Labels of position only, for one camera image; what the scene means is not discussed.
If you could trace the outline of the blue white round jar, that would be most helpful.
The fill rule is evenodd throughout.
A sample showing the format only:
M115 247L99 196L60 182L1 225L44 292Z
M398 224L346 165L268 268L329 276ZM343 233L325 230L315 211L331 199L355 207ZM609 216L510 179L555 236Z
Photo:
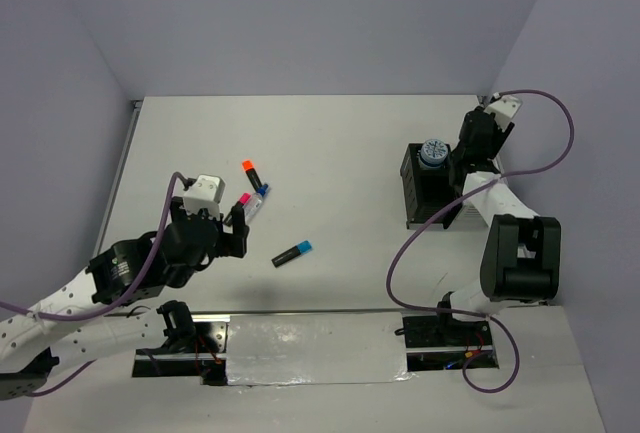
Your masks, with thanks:
M438 169L445 165L449 156L449 146L442 140L426 140L418 151L418 164L423 169Z

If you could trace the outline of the pink cap highlighter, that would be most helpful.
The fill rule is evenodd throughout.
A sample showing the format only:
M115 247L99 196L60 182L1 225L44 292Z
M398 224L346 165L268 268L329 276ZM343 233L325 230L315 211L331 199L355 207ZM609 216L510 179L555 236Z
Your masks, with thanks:
M235 207L245 208L245 205L248 203L250 199L251 199L250 193L243 193L235 203Z

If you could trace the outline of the blue cap highlighter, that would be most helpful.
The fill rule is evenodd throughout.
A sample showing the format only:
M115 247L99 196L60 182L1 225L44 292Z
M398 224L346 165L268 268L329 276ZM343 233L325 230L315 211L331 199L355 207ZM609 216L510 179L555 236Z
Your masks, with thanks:
M311 243L308 240L305 240L272 258L271 263L275 268L279 268L286 263L310 252L311 250Z

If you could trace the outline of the orange cap highlighter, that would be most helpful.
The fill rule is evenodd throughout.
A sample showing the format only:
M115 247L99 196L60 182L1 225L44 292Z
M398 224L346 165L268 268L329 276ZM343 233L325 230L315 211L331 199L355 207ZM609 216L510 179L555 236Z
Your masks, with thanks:
M244 160L242 162L242 167L253 189L255 191L259 191L263 187L263 182L261 181L252 161Z

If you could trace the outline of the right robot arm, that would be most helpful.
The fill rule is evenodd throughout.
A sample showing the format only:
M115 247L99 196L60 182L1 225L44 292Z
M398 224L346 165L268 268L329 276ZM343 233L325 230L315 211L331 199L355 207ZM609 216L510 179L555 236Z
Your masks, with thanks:
M449 183L463 199L462 208L476 210L489 232L479 278L439 303L449 311L436 318L435 333L446 344L460 342L469 322L518 303L551 300L559 289L559 221L527 207L494 164L520 106L507 96L468 112L447 159Z

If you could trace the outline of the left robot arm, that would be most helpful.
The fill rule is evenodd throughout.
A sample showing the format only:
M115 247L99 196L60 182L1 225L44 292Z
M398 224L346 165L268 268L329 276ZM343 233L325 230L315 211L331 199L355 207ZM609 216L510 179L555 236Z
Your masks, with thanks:
M182 352L199 334L188 306L150 304L166 288L182 288L220 257L242 258L249 227L241 207L231 228L206 211L190 215L171 201L171 223L162 233L115 243L72 281L1 323L1 398L44 394L51 374L123 351L161 348Z

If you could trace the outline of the black slotted organizer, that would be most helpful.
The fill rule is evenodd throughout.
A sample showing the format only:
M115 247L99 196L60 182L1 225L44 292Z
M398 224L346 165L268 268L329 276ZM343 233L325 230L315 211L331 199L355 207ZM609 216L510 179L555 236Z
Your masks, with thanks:
M448 157L433 168L423 168L421 147L420 143L409 143L400 167L408 229L417 229L457 198L449 183Z

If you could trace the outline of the white slotted organizer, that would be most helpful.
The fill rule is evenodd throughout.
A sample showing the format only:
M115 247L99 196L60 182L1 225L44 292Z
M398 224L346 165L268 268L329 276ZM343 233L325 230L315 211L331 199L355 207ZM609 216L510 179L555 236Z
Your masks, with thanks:
M489 226L492 216L488 206L489 192L494 186L497 175L490 171L477 171L466 175L462 184L462 195L474 195L466 198L462 203L459 217L469 224Z

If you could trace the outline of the silver reflective tape sheet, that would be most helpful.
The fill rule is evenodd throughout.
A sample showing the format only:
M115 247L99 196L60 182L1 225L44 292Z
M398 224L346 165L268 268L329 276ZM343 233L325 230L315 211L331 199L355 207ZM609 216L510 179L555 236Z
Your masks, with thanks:
M234 316L226 375L234 386L372 384L410 378L398 312Z

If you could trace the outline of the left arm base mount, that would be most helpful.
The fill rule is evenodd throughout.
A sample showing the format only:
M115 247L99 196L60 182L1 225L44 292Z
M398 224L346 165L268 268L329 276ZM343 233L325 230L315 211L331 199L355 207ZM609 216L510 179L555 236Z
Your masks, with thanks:
M229 315L195 314L196 337L190 345L170 350L168 346L138 349L131 376L134 379L190 378L201 385L227 386Z

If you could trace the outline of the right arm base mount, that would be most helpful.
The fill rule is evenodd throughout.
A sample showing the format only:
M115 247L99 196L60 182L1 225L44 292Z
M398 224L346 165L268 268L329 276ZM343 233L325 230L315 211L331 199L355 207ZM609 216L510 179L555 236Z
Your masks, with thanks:
M412 373L461 370L468 359L473 359L469 369L498 367L492 334L485 321L403 316L402 325L394 334L404 341L407 369Z

